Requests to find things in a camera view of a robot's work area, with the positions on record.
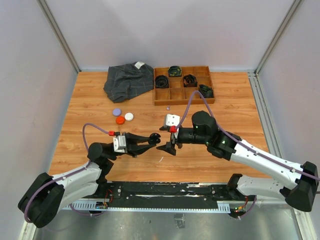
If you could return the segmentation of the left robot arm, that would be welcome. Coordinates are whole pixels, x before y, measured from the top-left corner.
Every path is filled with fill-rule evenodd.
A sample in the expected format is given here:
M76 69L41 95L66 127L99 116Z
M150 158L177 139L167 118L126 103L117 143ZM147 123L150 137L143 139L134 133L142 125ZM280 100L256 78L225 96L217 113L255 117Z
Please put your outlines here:
M87 163L73 170L36 177L18 202L18 209L27 223L37 228L48 225L67 205L83 197L101 198L107 193L106 175L118 156L137 157L160 143L161 136L149 137L116 132L111 143L94 142L87 149Z

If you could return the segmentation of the black earbud case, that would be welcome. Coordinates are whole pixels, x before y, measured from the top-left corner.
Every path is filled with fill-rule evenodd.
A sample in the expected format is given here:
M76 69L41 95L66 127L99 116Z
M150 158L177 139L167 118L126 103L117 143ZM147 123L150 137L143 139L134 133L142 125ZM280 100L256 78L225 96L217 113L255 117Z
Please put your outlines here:
M157 145L160 142L161 142L161 135L159 133L154 132L149 136L148 143L150 145Z

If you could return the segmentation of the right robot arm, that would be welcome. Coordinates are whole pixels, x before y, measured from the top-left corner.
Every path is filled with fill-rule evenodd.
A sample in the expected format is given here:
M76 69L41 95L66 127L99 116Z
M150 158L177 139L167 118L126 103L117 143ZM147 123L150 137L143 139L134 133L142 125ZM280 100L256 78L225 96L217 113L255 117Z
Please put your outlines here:
M198 111L191 117L192 127L180 126L180 116L167 114L161 131L170 133L170 140L158 150L176 155L184 144L205 145L219 159L254 168L268 178L249 177L234 173L227 185L227 196L240 200L245 196L263 196L284 200L289 206L303 211L312 210L319 186L317 166L309 161L292 162L265 152L241 137L223 131L208 112Z

